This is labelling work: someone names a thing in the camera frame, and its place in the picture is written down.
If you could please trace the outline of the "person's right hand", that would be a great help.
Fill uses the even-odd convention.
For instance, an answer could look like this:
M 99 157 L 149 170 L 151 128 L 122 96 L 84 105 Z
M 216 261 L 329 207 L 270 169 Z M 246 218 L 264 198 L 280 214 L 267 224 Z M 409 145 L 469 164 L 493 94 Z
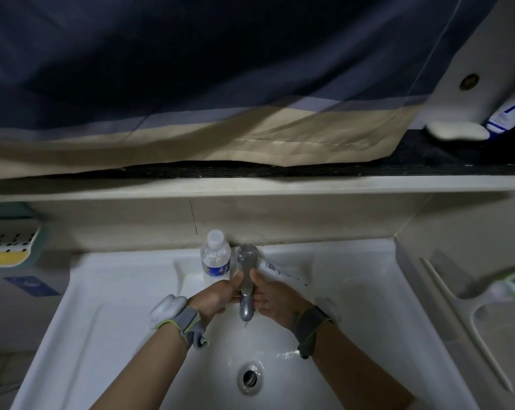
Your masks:
M 294 313 L 302 314 L 314 306 L 283 282 L 269 282 L 268 291 L 268 297 L 254 297 L 255 308 L 260 315 L 272 319 L 289 331 L 294 323 Z

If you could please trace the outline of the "person's left hand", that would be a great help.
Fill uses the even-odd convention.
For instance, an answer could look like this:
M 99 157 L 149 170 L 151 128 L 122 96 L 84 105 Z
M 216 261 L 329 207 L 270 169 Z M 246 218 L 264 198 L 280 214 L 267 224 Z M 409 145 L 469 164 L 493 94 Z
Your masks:
M 227 306 L 240 302 L 240 296 L 231 296 L 230 280 L 220 280 L 188 299 L 188 306 L 197 310 L 205 328 Z

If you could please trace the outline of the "chrome sink faucet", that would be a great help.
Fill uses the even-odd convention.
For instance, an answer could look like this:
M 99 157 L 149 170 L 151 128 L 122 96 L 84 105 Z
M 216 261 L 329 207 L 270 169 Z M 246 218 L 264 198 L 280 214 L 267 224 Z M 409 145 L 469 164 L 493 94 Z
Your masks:
M 248 323 L 254 316 L 254 282 L 250 271 L 257 268 L 259 251 L 253 244 L 243 244 L 237 250 L 237 261 L 243 280 L 240 284 L 239 314 L 243 322 Z

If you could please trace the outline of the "person's left forearm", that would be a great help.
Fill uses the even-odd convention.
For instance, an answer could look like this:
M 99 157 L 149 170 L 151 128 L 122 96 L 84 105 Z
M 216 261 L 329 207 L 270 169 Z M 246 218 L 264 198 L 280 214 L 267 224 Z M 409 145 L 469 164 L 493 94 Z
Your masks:
M 173 324 L 146 341 L 90 410 L 158 410 L 188 354 Z

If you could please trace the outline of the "person's right forearm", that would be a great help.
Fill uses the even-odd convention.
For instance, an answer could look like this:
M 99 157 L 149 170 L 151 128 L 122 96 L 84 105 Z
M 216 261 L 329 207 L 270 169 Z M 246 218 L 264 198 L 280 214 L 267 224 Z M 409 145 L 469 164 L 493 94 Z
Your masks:
M 345 410 L 407 410 L 416 401 L 330 322 L 316 331 L 312 360 Z

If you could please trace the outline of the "white squeeze tube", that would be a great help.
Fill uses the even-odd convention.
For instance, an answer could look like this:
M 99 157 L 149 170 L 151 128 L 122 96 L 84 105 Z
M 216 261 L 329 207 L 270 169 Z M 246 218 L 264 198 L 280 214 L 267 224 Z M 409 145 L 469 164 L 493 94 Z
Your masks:
M 286 266 L 278 266 L 264 257 L 259 257 L 257 269 L 263 275 L 283 282 L 295 289 L 309 286 L 309 278 L 299 269 Z

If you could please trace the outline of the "clear plastic water bottle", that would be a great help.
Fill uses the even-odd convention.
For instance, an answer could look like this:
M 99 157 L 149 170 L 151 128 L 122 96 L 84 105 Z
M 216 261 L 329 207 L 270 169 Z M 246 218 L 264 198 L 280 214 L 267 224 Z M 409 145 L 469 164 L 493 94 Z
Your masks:
M 228 279 L 231 269 L 232 250 L 225 234 L 219 229 L 211 230 L 200 249 L 201 266 L 211 278 Z

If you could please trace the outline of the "metal sink drain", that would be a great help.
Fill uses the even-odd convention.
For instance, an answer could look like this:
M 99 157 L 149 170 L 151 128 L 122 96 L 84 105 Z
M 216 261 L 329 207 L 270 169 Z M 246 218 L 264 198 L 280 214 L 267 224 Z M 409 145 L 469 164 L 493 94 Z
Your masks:
M 236 383 L 239 391 L 247 397 L 260 393 L 263 385 L 263 366 L 258 361 L 243 364 L 237 374 Z

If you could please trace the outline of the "white ceramic sink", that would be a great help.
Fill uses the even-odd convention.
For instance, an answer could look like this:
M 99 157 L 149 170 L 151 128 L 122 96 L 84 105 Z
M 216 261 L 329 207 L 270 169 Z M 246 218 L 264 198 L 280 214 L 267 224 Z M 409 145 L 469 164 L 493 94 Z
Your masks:
M 458 369 L 400 270 L 391 239 L 273 245 L 261 254 L 309 278 L 312 301 L 337 305 L 343 332 L 432 410 L 479 410 Z M 151 334 L 149 312 L 168 294 L 192 296 L 213 279 L 199 250 L 82 256 L 11 410 L 88 410 Z M 206 331 L 211 344 L 191 350 L 161 409 L 342 410 L 295 337 L 237 305 Z M 240 367 L 258 361 L 263 385 L 244 396 Z

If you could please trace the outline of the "dark blue and beige curtain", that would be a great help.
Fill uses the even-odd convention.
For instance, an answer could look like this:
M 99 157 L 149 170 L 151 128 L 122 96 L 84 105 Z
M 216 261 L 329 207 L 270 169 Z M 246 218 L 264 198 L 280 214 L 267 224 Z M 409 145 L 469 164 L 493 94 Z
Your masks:
M 0 180 L 390 156 L 498 0 L 0 0 Z

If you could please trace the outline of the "blue sticker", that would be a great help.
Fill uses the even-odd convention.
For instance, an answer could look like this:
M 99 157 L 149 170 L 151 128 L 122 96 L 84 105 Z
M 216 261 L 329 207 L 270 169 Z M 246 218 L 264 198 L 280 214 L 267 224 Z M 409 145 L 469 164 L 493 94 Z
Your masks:
M 45 282 L 32 275 L 8 276 L 4 277 L 3 280 L 13 286 L 16 286 L 17 288 L 23 290 L 25 293 L 33 297 L 50 297 L 61 295 L 59 291 L 53 289 Z

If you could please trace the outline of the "white squeegee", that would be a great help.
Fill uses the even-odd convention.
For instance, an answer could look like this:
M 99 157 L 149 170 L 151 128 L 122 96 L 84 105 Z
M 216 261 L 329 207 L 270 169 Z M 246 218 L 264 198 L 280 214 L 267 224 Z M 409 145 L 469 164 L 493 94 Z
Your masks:
M 509 303 L 514 301 L 515 283 L 511 280 L 497 280 L 490 284 L 479 296 L 462 299 L 452 293 L 428 259 L 422 257 L 420 261 L 501 386 L 507 392 L 514 393 L 515 389 L 513 383 L 480 335 L 474 317 L 476 312 L 482 307 L 495 303 Z

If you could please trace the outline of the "green and white soap rack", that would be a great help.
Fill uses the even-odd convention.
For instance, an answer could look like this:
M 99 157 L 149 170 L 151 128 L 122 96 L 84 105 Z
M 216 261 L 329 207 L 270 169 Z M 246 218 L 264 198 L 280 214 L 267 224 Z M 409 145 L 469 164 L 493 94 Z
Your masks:
M 23 268 L 35 262 L 46 238 L 44 221 L 26 203 L 0 203 L 0 250 L 29 248 L 31 252 L 20 266 L 8 268 Z

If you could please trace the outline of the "white soap bar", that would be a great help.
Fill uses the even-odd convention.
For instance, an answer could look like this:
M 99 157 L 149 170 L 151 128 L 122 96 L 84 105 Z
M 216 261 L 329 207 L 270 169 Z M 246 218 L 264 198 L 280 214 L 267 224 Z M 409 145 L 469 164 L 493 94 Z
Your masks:
M 441 142 L 482 142 L 490 138 L 489 131 L 473 122 L 431 122 L 425 126 L 433 138 Z

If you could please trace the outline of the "blue and white tube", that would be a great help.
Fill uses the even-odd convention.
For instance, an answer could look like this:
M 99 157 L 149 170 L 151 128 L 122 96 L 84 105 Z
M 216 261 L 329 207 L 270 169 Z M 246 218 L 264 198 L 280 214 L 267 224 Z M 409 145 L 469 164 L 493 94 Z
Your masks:
M 515 127 L 515 92 L 491 114 L 485 123 L 489 133 L 489 140 L 507 133 Z

